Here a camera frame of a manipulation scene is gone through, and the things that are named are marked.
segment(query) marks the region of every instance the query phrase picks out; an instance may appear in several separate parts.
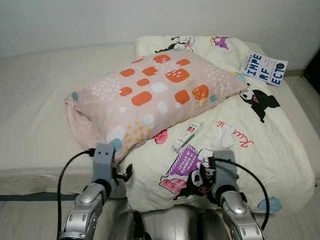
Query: black cable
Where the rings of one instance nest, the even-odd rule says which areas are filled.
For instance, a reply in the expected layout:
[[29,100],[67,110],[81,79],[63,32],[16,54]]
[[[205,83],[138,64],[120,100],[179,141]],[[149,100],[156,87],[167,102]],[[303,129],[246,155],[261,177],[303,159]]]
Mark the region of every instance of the black cable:
[[254,175],[250,170],[246,169],[244,166],[241,166],[240,164],[238,163],[235,163],[233,161],[230,161],[230,160],[225,160],[225,159],[221,159],[221,158],[214,158],[215,161],[218,161],[218,162],[222,162],[222,163],[226,163],[226,164],[231,164],[231,165],[234,165],[234,166],[237,166],[238,168],[241,168],[242,170],[246,171],[248,174],[250,174],[257,182],[258,184],[260,185],[260,187],[262,188],[262,191],[263,191],[263,194],[264,194],[264,198],[265,198],[265,203],[266,203],[266,210],[265,210],[265,216],[264,216],[264,221],[261,225],[261,229],[264,230],[266,225],[267,225],[267,222],[268,222],[268,219],[269,219],[269,214],[270,214],[270,203],[269,203],[269,198],[268,198],[268,194],[267,194],[267,191],[264,187],[264,185],[262,184],[262,182],[259,180],[259,178],[257,178],[256,175]]
[[80,153],[78,153],[77,155],[73,156],[65,165],[64,168],[62,169],[60,176],[59,176],[59,180],[58,180],[58,187],[57,187],[57,203],[58,203],[58,224],[57,224],[57,233],[56,233],[56,239],[58,240],[59,235],[61,233],[61,222],[62,222],[62,208],[61,208],[61,182],[62,182],[62,178],[65,174],[65,171],[67,169],[67,167],[70,165],[70,163],[76,159],[77,157],[83,155],[83,154],[89,154],[90,157],[93,157],[93,155],[95,154],[95,148],[90,148],[86,151],[82,151]]

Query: cartoon illustration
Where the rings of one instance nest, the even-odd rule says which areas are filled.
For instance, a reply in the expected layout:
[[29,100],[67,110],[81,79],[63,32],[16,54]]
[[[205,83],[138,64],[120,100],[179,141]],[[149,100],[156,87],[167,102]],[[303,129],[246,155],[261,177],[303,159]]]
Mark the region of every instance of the cartoon illustration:
[[[278,212],[280,209],[282,209],[282,204],[281,201],[276,198],[276,197],[271,197],[269,198],[269,204],[270,204],[270,212]],[[266,200],[263,199],[259,204],[258,204],[258,209],[261,209],[265,211],[267,209],[267,203]]]
[[161,132],[159,132],[159,134],[157,134],[156,136],[153,137],[154,141],[156,144],[164,144],[165,141],[168,138],[168,130],[162,130]]
[[189,197],[190,195],[203,196],[211,189],[211,182],[214,180],[215,170],[211,168],[209,162],[202,162],[199,169],[194,170],[186,181],[186,188],[182,188],[180,193],[173,199],[179,197]]
[[273,95],[268,96],[263,91],[252,90],[251,87],[246,88],[240,92],[240,97],[243,101],[251,105],[251,108],[259,116],[260,121],[264,123],[264,117],[266,115],[266,108],[277,108],[280,104]]
[[230,39],[231,37],[229,36],[213,36],[210,40],[211,45],[213,45],[213,43],[215,44],[215,46],[220,46],[220,48],[224,48],[224,49],[229,49],[226,43],[227,39]]
[[191,52],[194,50],[192,49],[192,45],[195,43],[196,39],[192,36],[176,36],[172,37],[171,41],[175,40],[175,43],[172,43],[168,48],[161,49],[159,51],[154,51],[155,53],[165,52],[172,49],[186,49]]
[[176,195],[173,200],[206,195],[215,179],[214,165],[208,160],[212,155],[212,150],[202,149],[198,153],[188,145],[175,159],[166,176],[161,177],[159,185]]

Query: blue lettering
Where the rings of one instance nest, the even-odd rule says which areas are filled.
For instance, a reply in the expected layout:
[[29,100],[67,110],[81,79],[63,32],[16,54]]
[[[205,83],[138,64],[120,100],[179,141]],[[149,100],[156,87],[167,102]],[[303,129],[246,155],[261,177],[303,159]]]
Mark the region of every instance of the blue lettering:
[[268,74],[268,75],[269,75],[269,73],[267,72],[267,69],[262,68],[262,69],[261,69],[261,72],[262,72],[263,74]]
[[259,56],[259,55],[253,54],[253,57],[254,57],[255,59],[261,60],[261,56]]
[[281,80],[277,80],[277,79],[272,78],[271,82],[274,84],[280,85]]
[[251,60],[252,63],[259,65],[259,62],[256,59]]
[[277,76],[276,72],[274,72],[273,77],[277,79],[282,79],[283,75],[280,74],[280,76]]
[[268,75],[260,74],[260,75],[259,75],[259,78],[267,81],[267,80],[268,80]]
[[252,74],[253,76],[255,76],[255,75],[256,75],[256,71],[250,71],[250,70],[248,70],[248,71],[247,71],[247,74]]
[[258,71],[257,67],[258,67],[257,65],[250,64],[249,68],[252,69],[252,70]]
[[276,67],[276,68],[275,68],[275,72],[282,72],[282,73],[283,73],[284,70],[281,70],[281,69],[279,69],[279,68]]

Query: book cover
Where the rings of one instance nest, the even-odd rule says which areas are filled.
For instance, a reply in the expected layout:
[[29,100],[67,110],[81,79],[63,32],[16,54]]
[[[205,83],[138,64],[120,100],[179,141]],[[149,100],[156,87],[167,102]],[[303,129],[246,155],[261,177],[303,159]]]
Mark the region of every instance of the book cover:
[[287,65],[288,61],[274,59],[251,51],[244,59],[241,73],[279,87]]

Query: bed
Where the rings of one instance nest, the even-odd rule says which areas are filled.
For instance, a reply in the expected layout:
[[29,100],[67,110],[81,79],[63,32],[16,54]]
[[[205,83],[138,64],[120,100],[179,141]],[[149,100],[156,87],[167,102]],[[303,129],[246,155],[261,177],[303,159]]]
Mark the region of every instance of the bed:
[[[257,44],[247,44],[262,52]],[[0,195],[56,191],[62,166],[82,150],[69,131],[63,99],[75,85],[118,69],[135,55],[134,45],[128,44],[28,54],[0,62]],[[285,82],[280,88],[268,88],[319,177],[320,142],[308,118]],[[63,192],[81,192],[91,176],[91,161],[82,157],[67,171]]]

